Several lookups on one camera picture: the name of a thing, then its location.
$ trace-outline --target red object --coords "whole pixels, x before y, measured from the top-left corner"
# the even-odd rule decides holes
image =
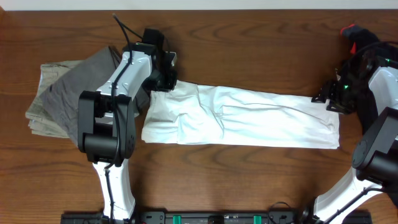
[[[348,27],[343,27],[343,28],[340,30],[340,35],[343,35],[343,31],[344,31],[345,29],[351,28],[351,27],[353,27],[353,26],[355,26],[355,24],[351,24],[351,25],[349,25]],[[355,54],[355,52],[356,52],[356,44],[355,44],[355,42],[354,42],[353,48],[351,48],[350,53],[351,53],[351,54]]]
[[[353,48],[350,50],[350,53],[355,54],[355,52],[356,52],[356,43],[354,42]]]
[[[343,35],[343,30],[348,29],[348,28],[351,28],[351,27],[353,27],[353,26],[355,26],[355,24],[351,24],[351,25],[349,25],[348,27],[343,27],[343,28],[341,28],[341,30],[340,30],[340,35]]]

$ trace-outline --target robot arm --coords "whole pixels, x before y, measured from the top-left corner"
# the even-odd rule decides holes
[[[340,224],[355,208],[393,184],[398,179],[397,135],[398,110],[386,108],[356,146],[352,168],[315,199],[305,211],[309,219],[304,223]]]
[[[96,92],[84,91],[79,98],[78,147],[86,153],[99,175],[105,201],[103,215],[114,220],[128,220],[135,206],[128,169],[128,159],[136,142],[133,99],[140,87],[145,91],[170,91],[177,81],[173,70],[176,54],[164,52],[163,41],[164,36],[159,31],[146,29],[142,42],[130,45],[132,60],[116,84],[115,108],[111,97],[112,83],[130,63],[128,50],[124,50],[119,67],[103,86]],[[116,157],[118,138],[116,125],[113,125],[115,113],[119,118],[121,139]],[[111,118],[113,122],[104,122],[104,117]],[[111,162],[114,166],[106,173],[105,167]]]

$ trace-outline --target folded gray clothing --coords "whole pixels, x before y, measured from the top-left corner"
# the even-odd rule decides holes
[[[120,57],[105,47],[50,85],[41,95],[44,109],[77,145],[78,102],[82,91],[96,91],[119,66]],[[148,104],[147,93],[140,88],[134,99],[134,114]]]
[[[25,117],[29,119],[29,127],[32,134],[41,136],[51,136],[55,138],[69,138],[68,134],[56,124],[54,119],[43,108],[43,101],[40,95],[60,77],[76,67],[81,60],[45,63],[40,66],[42,71],[40,74],[39,87],[36,97],[30,104],[29,109],[25,113]]]

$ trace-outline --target wooden surface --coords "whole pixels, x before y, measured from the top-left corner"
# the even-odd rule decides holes
[[[0,6],[0,22],[3,15],[4,15],[4,9]]]
[[[314,95],[348,56],[338,36],[355,22],[382,40],[398,37],[397,11],[121,11],[142,32],[156,27],[178,53],[179,79],[291,95]],[[125,44],[111,12],[6,12],[0,25],[0,223],[59,223],[65,211],[100,211],[100,182],[67,139],[34,136],[24,113],[40,64],[85,59]],[[138,136],[145,115],[137,119]],[[338,150],[179,146],[138,141],[131,189],[142,207],[266,210],[300,207],[350,167],[361,139],[355,114],[340,117]],[[397,223],[386,195],[366,202],[374,223]]]

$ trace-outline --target white cloth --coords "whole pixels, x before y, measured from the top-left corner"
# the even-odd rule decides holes
[[[153,91],[142,140],[336,149],[338,114],[305,96],[277,95],[177,81]]]

